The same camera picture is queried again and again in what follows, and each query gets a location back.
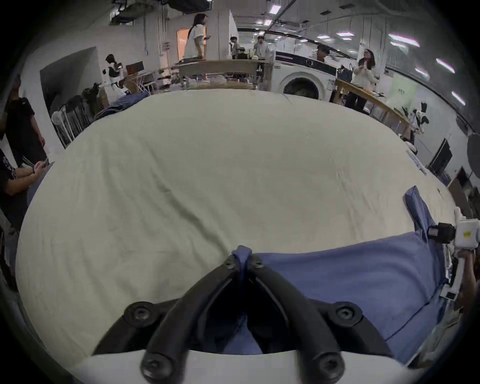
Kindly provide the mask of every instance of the clothing rack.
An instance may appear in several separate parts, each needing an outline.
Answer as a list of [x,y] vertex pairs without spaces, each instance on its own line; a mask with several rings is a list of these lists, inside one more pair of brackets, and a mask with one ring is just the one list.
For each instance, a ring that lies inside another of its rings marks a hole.
[[60,142],[66,148],[93,121],[85,100],[76,95],[52,113],[51,120]]

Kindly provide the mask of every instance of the bed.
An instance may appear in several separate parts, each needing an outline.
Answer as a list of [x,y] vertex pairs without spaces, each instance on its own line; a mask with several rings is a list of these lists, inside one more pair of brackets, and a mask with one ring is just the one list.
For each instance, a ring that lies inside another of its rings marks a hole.
[[303,253],[412,232],[414,185],[434,221],[454,222],[446,187],[353,110],[246,90],[151,96],[92,123],[45,176],[18,288],[68,369],[127,305],[180,297],[240,244]]

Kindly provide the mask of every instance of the man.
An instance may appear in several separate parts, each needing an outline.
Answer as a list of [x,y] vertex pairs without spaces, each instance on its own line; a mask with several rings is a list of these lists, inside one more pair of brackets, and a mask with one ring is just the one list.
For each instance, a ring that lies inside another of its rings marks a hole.
[[20,231],[27,211],[27,190],[42,180],[45,163],[38,161],[32,168],[13,168],[0,150],[0,208],[12,227]]
[[238,48],[240,46],[238,45],[238,40],[236,36],[232,36],[230,38],[230,52],[232,54],[232,59],[237,58],[237,53],[238,53]]
[[18,75],[10,92],[3,120],[5,133],[13,157],[20,167],[23,163],[33,167],[47,158],[43,138],[35,120],[34,112],[26,97],[19,96],[21,81]]
[[267,44],[265,43],[265,38],[263,36],[257,37],[257,43],[253,46],[253,49],[255,50],[255,55],[260,60],[265,60],[268,58],[269,51]]

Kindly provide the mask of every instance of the white robot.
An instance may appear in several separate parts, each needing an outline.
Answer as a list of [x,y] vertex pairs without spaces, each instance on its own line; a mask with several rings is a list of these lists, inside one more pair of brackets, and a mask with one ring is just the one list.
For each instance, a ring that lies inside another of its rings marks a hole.
[[[113,94],[117,96],[116,98],[129,95],[130,91],[123,86],[125,76],[123,75],[122,63],[117,63],[115,61],[115,57],[111,53],[107,56],[105,61],[107,62],[107,67],[102,71],[104,75],[108,76],[105,91],[107,92],[107,88],[110,87],[113,91]],[[110,100],[110,93],[111,92],[107,92],[109,102],[113,101]]]

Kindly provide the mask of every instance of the black t-shirt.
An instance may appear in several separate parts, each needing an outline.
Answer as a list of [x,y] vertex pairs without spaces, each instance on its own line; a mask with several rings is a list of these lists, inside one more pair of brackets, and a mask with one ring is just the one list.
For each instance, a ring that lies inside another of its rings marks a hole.
[[47,155],[32,127],[31,118],[35,113],[27,98],[10,101],[6,110],[5,134],[17,165],[45,160]]
[[27,193],[20,192],[14,196],[5,193],[8,180],[16,179],[15,169],[11,166],[7,157],[0,149],[0,208],[7,217],[12,227],[20,230],[27,211]]

